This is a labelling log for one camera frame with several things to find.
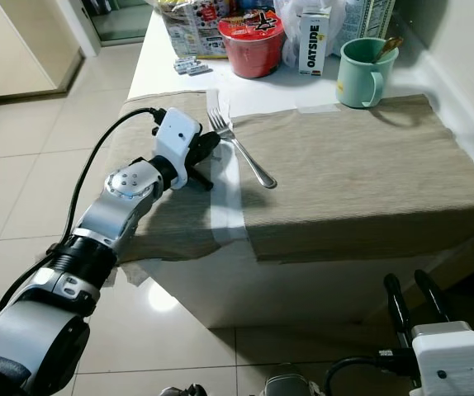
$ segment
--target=oatside carton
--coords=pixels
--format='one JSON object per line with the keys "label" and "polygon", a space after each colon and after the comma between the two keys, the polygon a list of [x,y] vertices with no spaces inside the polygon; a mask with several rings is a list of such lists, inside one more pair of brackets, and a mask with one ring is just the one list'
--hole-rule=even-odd
{"label": "oatside carton", "polygon": [[305,7],[300,21],[300,74],[321,76],[329,32],[330,9]]}

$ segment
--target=beige tablecloth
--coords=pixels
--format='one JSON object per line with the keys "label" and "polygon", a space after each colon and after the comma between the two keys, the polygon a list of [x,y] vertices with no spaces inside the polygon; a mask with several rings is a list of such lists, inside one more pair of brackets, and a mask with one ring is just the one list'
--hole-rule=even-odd
{"label": "beige tablecloth", "polygon": [[[177,107],[207,128],[206,94],[176,92],[128,101]],[[261,187],[239,156],[244,222],[259,260],[308,262],[409,257],[451,248],[474,235],[474,164],[423,96],[392,98],[371,111],[281,111],[233,120],[235,134],[271,172]],[[116,132],[107,170],[151,158],[152,121]],[[210,175],[210,161],[199,169]],[[191,184],[171,191],[140,221],[124,261],[188,260],[220,245],[211,194]]]}

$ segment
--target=tile floor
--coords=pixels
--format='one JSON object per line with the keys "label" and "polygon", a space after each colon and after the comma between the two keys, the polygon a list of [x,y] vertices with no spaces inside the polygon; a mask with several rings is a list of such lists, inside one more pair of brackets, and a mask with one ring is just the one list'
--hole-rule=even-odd
{"label": "tile floor", "polygon": [[[90,148],[126,99],[140,45],[102,50],[84,64],[63,99],[0,106],[0,296],[62,232],[73,184]],[[107,147],[97,156],[78,215],[99,193]],[[203,384],[209,395],[258,395],[265,375],[284,361],[301,363],[322,382],[331,361],[389,345],[389,333],[360,328],[206,330],[159,286],[136,288],[118,271],[91,317],[91,337],[78,373],[59,394],[158,395],[167,386]],[[408,381],[367,367],[334,382],[336,395],[406,395]]]}
{"label": "tile floor", "polygon": [[144,37],[152,13],[153,7],[144,3],[93,16],[92,23],[102,41]]}

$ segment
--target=baseboard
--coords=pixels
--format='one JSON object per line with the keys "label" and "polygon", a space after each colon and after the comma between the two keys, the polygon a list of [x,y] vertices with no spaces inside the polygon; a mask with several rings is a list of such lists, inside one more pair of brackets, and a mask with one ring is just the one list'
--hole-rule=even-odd
{"label": "baseboard", "polygon": [[130,39],[118,39],[118,40],[102,41],[102,47],[115,47],[117,45],[138,44],[138,43],[143,43],[144,39],[145,39],[145,36],[133,37],[133,38],[130,38]]}
{"label": "baseboard", "polygon": [[16,93],[12,95],[1,95],[0,105],[22,103],[26,101],[43,101],[48,99],[58,99],[61,97],[66,97],[73,86],[73,82],[79,75],[79,71],[81,70],[83,64],[84,57],[81,53],[81,50],[79,50],[74,56],[73,61],[70,64],[70,67],[64,77],[64,80],[61,82],[57,89],[38,92]]}

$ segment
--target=cardboard box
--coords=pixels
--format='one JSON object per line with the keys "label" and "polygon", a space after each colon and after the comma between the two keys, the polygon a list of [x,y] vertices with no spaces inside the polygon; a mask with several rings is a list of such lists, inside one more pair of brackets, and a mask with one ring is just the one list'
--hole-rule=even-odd
{"label": "cardboard box", "polygon": [[300,21],[300,74],[321,76],[331,7],[305,7]]}
{"label": "cardboard box", "polygon": [[342,45],[360,37],[385,38],[395,0],[346,0],[347,17],[334,39],[334,53],[340,55]]}

